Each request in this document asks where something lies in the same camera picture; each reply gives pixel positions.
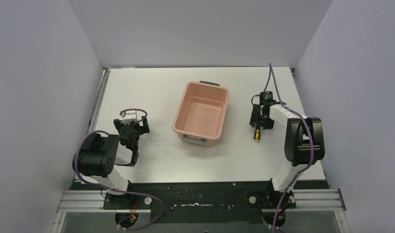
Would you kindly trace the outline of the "black yellow handled screwdriver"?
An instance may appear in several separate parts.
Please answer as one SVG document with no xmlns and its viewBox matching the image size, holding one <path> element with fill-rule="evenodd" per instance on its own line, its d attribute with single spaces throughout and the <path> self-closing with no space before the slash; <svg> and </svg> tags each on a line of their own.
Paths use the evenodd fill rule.
<svg viewBox="0 0 395 233">
<path fill-rule="evenodd" d="M 255 133 L 254 133 L 254 141 L 255 142 L 259 142 L 260 141 L 260 137 L 261 137 L 260 127 L 256 127 Z"/>
</svg>

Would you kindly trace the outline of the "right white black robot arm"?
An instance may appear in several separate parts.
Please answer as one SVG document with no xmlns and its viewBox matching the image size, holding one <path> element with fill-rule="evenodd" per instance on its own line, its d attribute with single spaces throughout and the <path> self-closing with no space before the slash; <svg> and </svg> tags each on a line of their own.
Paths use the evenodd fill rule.
<svg viewBox="0 0 395 233">
<path fill-rule="evenodd" d="M 286 105 L 277 102 L 253 104 L 249 121 L 254 131 L 254 141 L 261 138 L 261 129 L 272 129 L 279 123 L 286 130 L 284 154 L 286 163 L 270 180 L 266 193 L 267 206 L 280 209 L 293 201 L 289 193 L 300 176 L 325 156 L 323 124 L 317 117 L 296 113 Z"/>
</svg>

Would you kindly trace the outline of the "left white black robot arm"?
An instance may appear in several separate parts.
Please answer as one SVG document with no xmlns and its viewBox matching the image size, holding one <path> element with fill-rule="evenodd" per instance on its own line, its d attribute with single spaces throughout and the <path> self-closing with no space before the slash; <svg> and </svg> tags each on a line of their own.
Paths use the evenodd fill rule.
<svg viewBox="0 0 395 233">
<path fill-rule="evenodd" d="M 106 190 L 105 209 L 131 209 L 138 198 L 130 192 L 131 182 L 115 168 L 136 165 L 140 136 L 149 133 L 146 116 L 140 120 L 114 119 L 117 134 L 101 136 L 93 133 L 82 143 L 79 155 L 74 156 L 73 170 L 98 182 Z"/>
</svg>

